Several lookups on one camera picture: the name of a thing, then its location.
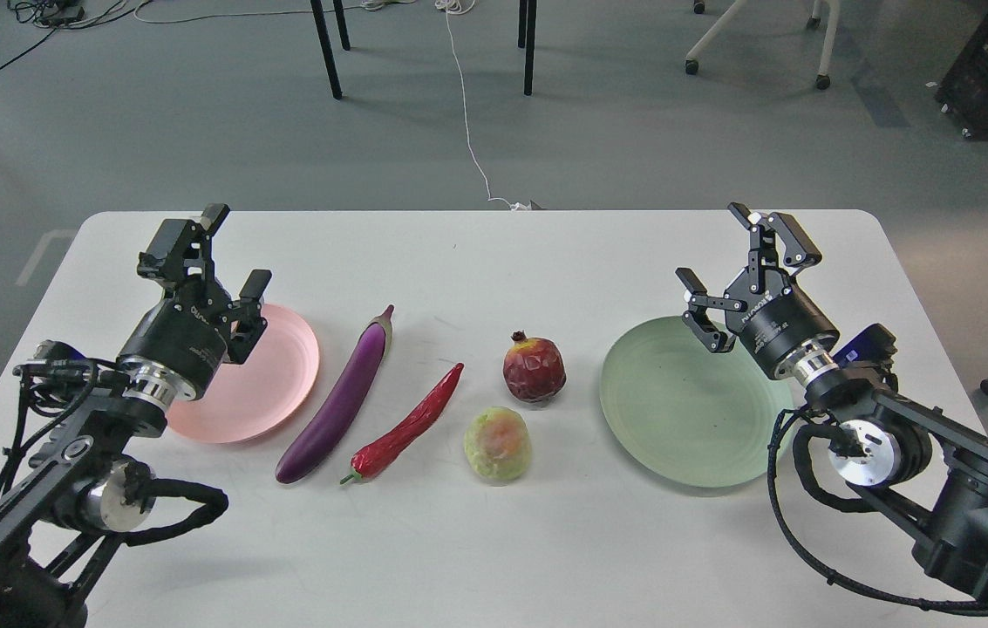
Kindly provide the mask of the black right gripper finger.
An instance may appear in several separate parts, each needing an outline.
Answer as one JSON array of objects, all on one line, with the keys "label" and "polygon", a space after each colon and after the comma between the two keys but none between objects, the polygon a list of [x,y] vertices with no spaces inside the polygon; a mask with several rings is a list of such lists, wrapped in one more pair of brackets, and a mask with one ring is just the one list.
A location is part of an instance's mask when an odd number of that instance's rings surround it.
[{"label": "black right gripper finger", "polygon": [[734,347],[737,332],[734,327],[727,326],[727,331],[715,325],[706,314],[709,310],[724,311],[728,319],[738,322],[742,314],[749,309],[747,301],[730,297],[709,297],[704,283],[697,278],[690,268],[676,269],[678,280],[685,287],[686,311],[682,314],[685,325],[694,333],[694,337],[711,353],[730,352]]},{"label": "black right gripper finger", "polygon": [[752,293],[780,291],[795,283],[805,268],[823,259],[815,242],[793,215],[762,214],[746,204],[730,202],[730,215],[749,232],[745,286]]}]

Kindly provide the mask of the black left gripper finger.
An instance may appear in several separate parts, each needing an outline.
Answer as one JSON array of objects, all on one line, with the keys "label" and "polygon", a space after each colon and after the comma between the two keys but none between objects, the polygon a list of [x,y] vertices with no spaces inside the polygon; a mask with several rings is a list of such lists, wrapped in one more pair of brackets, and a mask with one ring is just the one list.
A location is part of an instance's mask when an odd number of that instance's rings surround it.
[{"label": "black left gripper finger", "polygon": [[270,270],[251,270],[239,298],[230,304],[230,363],[245,363],[267,330],[262,307],[271,278]]},{"label": "black left gripper finger", "polygon": [[208,204],[199,217],[163,220],[136,258],[136,274],[162,289],[217,283],[212,239],[230,214],[227,204]]}]

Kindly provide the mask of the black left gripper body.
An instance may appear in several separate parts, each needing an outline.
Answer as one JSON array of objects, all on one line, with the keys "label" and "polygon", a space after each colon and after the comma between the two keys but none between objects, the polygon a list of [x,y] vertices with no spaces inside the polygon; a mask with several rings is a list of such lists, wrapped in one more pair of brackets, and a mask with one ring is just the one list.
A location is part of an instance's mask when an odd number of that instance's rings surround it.
[{"label": "black left gripper body", "polygon": [[217,283],[163,289],[118,356],[127,397],[147,402],[198,400],[230,363],[230,304]]}]

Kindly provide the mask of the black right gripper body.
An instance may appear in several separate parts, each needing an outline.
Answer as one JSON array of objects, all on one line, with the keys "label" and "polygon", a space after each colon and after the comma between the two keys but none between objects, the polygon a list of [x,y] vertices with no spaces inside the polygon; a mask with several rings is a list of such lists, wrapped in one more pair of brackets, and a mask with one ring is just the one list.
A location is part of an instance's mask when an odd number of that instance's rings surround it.
[{"label": "black right gripper body", "polygon": [[788,377],[785,360],[798,346],[815,341],[831,350],[840,332],[818,309],[808,294],[798,289],[795,277],[780,268],[762,270],[760,293],[753,291],[742,270],[726,290],[725,297],[742,302],[739,311],[725,314],[727,330],[737,335],[769,380]]}]

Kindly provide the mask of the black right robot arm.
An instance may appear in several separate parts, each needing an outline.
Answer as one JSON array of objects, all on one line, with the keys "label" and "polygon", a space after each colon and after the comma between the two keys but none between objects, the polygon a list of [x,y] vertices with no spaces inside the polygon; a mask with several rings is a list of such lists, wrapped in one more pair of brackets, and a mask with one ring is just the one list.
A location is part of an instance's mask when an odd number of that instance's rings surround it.
[{"label": "black right robot arm", "polygon": [[[689,268],[682,318],[712,353],[740,343],[769,380],[801,383],[804,405],[778,413],[767,447],[767,490],[790,548],[833,587],[920,611],[988,617],[988,437],[899,393],[896,339],[872,324],[844,349],[839,331],[798,286],[823,258],[792,215],[729,203],[747,230],[747,263],[720,297]],[[911,537],[923,573],[964,601],[893,595],[828,567],[787,525],[776,466],[790,438],[801,487],[846,514],[879,514]]]}]

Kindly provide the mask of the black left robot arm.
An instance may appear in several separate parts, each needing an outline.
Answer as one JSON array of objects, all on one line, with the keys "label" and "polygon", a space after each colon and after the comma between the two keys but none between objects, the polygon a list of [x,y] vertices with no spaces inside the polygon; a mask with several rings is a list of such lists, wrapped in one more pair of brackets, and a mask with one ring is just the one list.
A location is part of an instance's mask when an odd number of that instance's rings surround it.
[{"label": "black left robot arm", "polygon": [[167,219],[136,273],[162,298],[114,361],[43,342],[17,365],[18,416],[0,472],[0,627],[83,627],[85,601],[122,546],[159,543],[208,525],[229,500],[199,482],[159,480],[126,454],[156,438],[178,400],[198,400],[219,366],[241,365],[267,329],[269,270],[239,297],[215,274],[212,239],[229,215],[210,204]]}]

